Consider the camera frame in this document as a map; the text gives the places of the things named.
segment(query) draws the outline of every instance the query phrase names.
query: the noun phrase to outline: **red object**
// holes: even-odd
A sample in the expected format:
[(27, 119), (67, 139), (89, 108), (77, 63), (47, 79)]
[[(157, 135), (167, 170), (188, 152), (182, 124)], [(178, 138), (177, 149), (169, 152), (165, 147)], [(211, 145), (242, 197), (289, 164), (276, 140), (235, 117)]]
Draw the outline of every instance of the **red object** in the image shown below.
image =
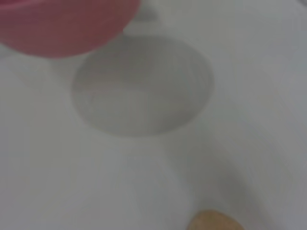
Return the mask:
[(60, 58), (91, 51), (121, 33), (140, 0), (0, 0), (0, 42)]

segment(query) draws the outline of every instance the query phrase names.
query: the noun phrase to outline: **white surface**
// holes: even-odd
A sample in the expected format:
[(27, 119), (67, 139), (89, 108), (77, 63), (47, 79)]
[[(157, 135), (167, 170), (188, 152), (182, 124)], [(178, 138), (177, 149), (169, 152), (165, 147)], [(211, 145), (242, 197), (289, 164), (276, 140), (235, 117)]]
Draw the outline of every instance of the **white surface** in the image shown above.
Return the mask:
[(163, 135), (116, 137), (83, 122), (69, 85), (86, 55), (1, 50), (2, 230), (184, 230), (202, 208), (249, 230), (307, 227), (307, 9), (294, 0), (153, 5), (207, 57), (215, 83), (201, 114)]

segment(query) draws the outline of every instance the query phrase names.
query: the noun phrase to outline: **white sink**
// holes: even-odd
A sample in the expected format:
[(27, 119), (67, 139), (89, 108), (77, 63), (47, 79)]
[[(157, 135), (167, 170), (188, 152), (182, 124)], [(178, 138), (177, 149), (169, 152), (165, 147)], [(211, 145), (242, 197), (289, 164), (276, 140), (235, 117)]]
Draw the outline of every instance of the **white sink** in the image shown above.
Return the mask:
[(184, 230), (211, 208), (307, 228), (307, 8), (150, 4), (159, 23), (141, 15), (94, 54), (0, 48), (0, 228)]

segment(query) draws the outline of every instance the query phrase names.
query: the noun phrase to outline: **white porcelain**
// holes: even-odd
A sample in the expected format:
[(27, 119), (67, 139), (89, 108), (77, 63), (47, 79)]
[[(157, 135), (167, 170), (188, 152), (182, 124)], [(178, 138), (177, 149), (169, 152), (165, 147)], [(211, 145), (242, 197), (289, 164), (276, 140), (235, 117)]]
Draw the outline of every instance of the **white porcelain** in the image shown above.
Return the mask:
[(201, 112), (160, 135), (84, 122), (71, 85), (92, 54), (50, 61), (1, 48), (2, 230), (183, 230), (206, 208), (248, 230), (307, 227), (307, 9), (186, 2), (153, 0), (160, 21), (125, 31), (176, 38), (211, 65)]

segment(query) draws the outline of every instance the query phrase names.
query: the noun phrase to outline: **blurry object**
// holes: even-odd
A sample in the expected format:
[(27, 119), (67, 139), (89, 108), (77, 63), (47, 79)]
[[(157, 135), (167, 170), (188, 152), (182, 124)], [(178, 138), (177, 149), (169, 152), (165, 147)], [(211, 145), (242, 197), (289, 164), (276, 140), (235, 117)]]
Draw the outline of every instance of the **blurry object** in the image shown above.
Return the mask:
[(91, 51), (121, 33), (140, 0), (1, 0), (0, 42), (61, 58)]
[(188, 230), (244, 230), (234, 219), (217, 211), (202, 211), (190, 223)]

